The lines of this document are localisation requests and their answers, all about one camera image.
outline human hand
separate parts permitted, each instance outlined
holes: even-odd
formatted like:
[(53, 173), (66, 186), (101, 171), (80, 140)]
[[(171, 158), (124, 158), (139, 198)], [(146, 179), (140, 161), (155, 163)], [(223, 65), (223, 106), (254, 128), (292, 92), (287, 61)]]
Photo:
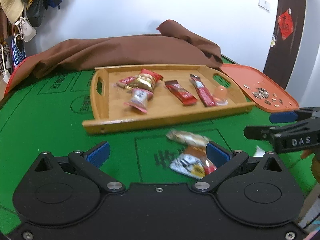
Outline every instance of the human hand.
[[(304, 150), (301, 154), (301, 159), (307, 158), (312, 153), (312, 150)], [(318, 181), (318, 183), (320, 183), (320, 163), (315, 156), (312, 159), (311, 171), (315, 179)]]

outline green table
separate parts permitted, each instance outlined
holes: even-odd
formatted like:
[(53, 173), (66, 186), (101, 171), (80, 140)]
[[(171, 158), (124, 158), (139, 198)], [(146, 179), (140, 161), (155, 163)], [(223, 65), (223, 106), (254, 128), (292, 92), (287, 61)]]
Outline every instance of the green table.
[[(258, 145), (272, 150), (265, 141), (247, 140), (246, 125), (269, 125), (269, 114), (254, 107), (248, 114), (202, 122), (91, 136), (82, 127), (93, 119), (89, 87), (94, 71), (55, 72), (44, 79), (25, 80), (0, 110), (0, 230), (10, 232), (20, 221), (12, 194), (21, 178), (42, 151), (66, 156), (73, 150), (88, 150), (99, 142), (110, 143), (111, 154), (101, 170), (123, 182), (188, 182), (194, 179), (170, 170), (172, 157), (184, 146), (168, 141), (172, 128), (202, 134), (229, 150), (253, 155)], [(307, 194), (314, 186), (312, 157), (300, 160), (300, 152), (281, 155), (282, 160)]]

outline chinese character on red paper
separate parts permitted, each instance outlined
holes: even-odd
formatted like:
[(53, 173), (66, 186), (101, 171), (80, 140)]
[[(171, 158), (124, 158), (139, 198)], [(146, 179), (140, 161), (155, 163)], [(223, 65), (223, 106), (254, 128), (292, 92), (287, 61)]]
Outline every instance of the chinese character on red paper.
[(286, 10), (283, 14), (278, 17), (279, 28), (281, 31), (282, 40), (284, 41), (286, 38), (293, 33), (293, 22), (291, 18), (291, 10)]

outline dark brown door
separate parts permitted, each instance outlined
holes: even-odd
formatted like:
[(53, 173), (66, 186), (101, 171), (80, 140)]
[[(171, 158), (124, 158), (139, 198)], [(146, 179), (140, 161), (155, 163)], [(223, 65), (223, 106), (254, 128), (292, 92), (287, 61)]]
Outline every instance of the dark brown door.
[(296, 62), (303, 31), (306, 0), (279, 0), (274, 29), (275, 44), (270, 47), (263, 73), (287, 87)]

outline orange tray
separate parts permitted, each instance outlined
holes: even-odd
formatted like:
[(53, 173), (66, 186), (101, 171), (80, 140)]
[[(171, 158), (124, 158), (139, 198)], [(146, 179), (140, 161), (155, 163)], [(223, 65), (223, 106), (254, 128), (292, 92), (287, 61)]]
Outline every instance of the orange tray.
[[(257, 104), (257, 107), (269, 113), (287, 112), (298, 110), (298, 102), (290, 96), (282, 87), (275, 83), (259, 70), (243, 65), (223, 64), (220, 70), (241, 88), (244, 94)], [(259, 99), (253, 95), (253, 92), (258, 91), (257, 88), (264, 88), (269, 93), (268, 99)]]

